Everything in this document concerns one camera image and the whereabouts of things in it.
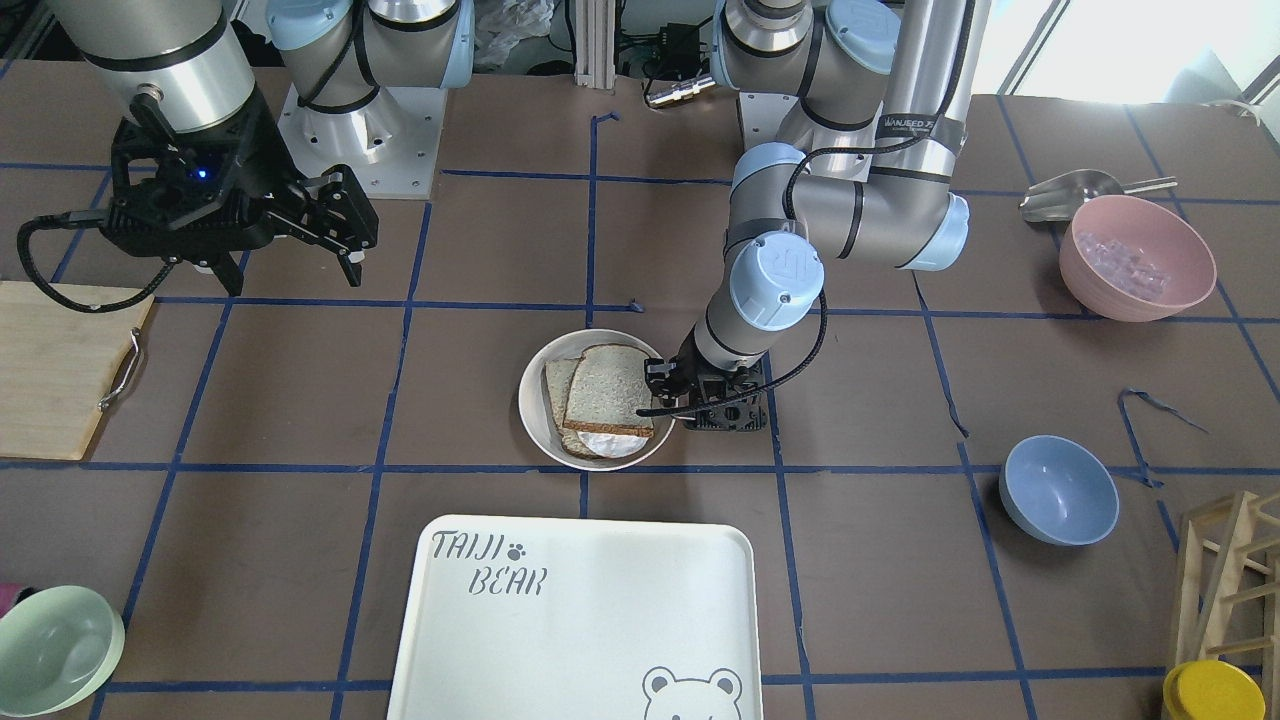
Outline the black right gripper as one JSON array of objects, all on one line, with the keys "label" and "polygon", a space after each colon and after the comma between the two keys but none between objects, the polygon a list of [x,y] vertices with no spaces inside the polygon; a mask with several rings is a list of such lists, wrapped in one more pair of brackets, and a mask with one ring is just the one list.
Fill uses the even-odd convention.
[{"label": "black right gripper", "polygon": [[229,297],[244,287],[250,252],[289,236],[338,258],[362,284],[379,218],[351,167],[319,177],[294,165],[269,105],[252,95],[227,119],[179,132],[154,95],[137,95],[111,142],[111,201],[102,234],[134,258],[205,266]]}]

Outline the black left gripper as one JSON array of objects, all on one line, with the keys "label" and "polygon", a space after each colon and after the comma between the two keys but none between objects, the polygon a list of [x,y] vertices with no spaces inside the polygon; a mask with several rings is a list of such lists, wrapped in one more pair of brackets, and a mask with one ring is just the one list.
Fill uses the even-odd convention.
[{"label": "black left gripper", "polygon": [[643,374],[655,400],[644,416],[678,419],[690,430],[754,432],[768,424],[759,365],[724,370],[694,355],[648,359]]}]

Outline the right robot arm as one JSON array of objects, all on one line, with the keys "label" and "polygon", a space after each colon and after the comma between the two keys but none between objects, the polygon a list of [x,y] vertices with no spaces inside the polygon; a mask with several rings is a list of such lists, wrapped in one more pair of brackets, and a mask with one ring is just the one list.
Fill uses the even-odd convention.
[{"label": "right robot arm", "polygon": [[237,252],[280,236],[332,252],[356,287],[378,245],[370,193],[378,170],[422,160],[420,119],[394,88],[462,88],[474,68],[471,1],[270,1],[265,20],[291,73],[297,131],[275,122],[219,1],[54,1],[54,15],[123,106],[111,142],[111,195],[92,211],[27,222],[17,237],[26,274],[49,297],[79,304],[38,273],[36,231],[97,229],[161,270],[147,299],[187,263],[237,296]]}]

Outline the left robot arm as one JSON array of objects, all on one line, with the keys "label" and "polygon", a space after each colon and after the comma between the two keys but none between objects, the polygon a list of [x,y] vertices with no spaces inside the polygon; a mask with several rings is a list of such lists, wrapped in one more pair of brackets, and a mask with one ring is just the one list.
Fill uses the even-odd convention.
[{"label": "left robot arm", "polygon": [[668,360],[648,416],[755,430],[762,359],[826,301],[826,264],[951,266],[970,210],[951,188],[987,1],[722,1],[713,81],[795,99],[773,141],[737,160],[719,287]]}]

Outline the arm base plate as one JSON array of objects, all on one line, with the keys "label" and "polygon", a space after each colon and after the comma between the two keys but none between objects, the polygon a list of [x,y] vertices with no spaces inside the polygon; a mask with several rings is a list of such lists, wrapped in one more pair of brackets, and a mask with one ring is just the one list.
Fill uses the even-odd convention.
[{"label": "arm base plate", "polygon": [[742,151],[760,143],[780,141],[780,128],[796,106],[797,99],[786,94],[739,94],[739,126]]},{"label": "arm base plate", "polygon": [[334,115],[297,106],[289,88],[276,127],[298,170],[319,177],[351,167],[370,199],[431,197],[445,88],[383,88],[365,108]]}]

